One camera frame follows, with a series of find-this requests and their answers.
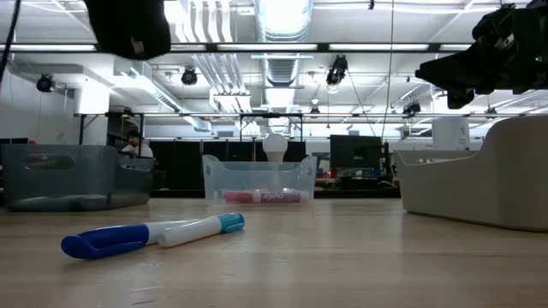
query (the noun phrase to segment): white plastic bin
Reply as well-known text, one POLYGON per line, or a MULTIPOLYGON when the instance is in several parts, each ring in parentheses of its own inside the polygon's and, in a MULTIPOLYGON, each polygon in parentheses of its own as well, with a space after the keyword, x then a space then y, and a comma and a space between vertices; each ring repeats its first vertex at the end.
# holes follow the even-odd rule
POLYGON ((316 157, 300 163, 221 162, 203 156, 205 199, 221 203, 306 203, 314 198, 316 157))

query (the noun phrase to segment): wooden table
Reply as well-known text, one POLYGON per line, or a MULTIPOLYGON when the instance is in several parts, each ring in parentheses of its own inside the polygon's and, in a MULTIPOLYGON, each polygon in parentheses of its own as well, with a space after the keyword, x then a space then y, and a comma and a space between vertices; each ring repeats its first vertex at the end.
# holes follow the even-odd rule
POLYGON ((548 234, 405 214, 399 200, 0 214, 0 307, 546 307, 548 234), (245 231, 98 261, 91 228, 240 211, 245 231))

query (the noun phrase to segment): air duct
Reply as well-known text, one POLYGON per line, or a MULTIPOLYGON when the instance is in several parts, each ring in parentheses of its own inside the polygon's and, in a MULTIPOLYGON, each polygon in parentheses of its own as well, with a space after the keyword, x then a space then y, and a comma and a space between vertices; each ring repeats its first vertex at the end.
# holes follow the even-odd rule
MULTIPOLYGON (((125 59, 116 59, 114 62, 113 74, 123 76, 122 82, 125 86, 132 86, 146 91, 159 104, 172 110, 174 113, 189 113, 182 107, 176 98, 170 95, 170 92, 164 89, 160 84, 152 80, 152 69, 147 62, 132 62, 125 59)), ((197 132, 210 132, 211 123, 199 118, 185 116, 185 121, 190 123, 197 132)))
MULTIPOLYGON (((255 23, 262 42, 288 43, 307 39, 312 18, 313 0, 255 0, 255 23)), ((289 107, 295 89, 288 89, 297 79, 300 60, 267 59, 264 61, 265 83, 280 89, 266 89, 268 104, 289 107)))

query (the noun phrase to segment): spotlight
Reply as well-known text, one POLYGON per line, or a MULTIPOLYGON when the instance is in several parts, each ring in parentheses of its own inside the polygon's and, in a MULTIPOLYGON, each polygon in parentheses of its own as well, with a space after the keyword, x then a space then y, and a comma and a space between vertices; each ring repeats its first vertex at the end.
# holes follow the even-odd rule
POLYGON ((346 72, 347 69, 348 62, 346 61, 346 57, 344 55, 337 55, 337 58, 327 74, 327 79, 325 80, 327 85, 335 86, 340 84, 344 79, 344 72, 346 72))
POLYGON ((320 112, 319 112, 319 108, 318 108, 318 107, 312 107, 312 108, 310 109, 310 113, 319 114, 319 113, 320 113, 320 112))
MULTIPOLYGON (((496 115, 497 114, 497 110, 495 109, 495 107, 489 107, 486 111, 485 111, 485 114, 486 115, 496 115)), ((487 119, 494 119, 495 116, 486 116, 487 119)))
POLYGON ((405 107, 403 107, 404 115, 414 115, 419 112, 420 112, 420 104, 416 102, 412 102, 406 105, 405 107))
POLYGON ((36 83, 38 91, 43 93, 53 92, 55 90, 52 74, 42 74, 38 82, 36 83))
POLYGON ((185 72, 182 74, 181 82, 185 86, 193 86, 198 82, 198 76, 194 72, 195 68, 185 68, 185 72))

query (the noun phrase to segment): person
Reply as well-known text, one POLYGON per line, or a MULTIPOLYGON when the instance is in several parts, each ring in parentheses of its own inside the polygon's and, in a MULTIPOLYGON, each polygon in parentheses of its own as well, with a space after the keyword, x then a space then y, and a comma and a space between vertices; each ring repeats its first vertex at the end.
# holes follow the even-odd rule
POLYGON ((128 132, 128 143, 126 147, 122 149, 122 153, 128 155, 129 157, 138 157, 139 156, 139 147, 141 146, 143 150, 141 151, 141 157, 154 158, 151 148, 148 145, 141 144, 140 133, 136 130, 130 130, 128 132))

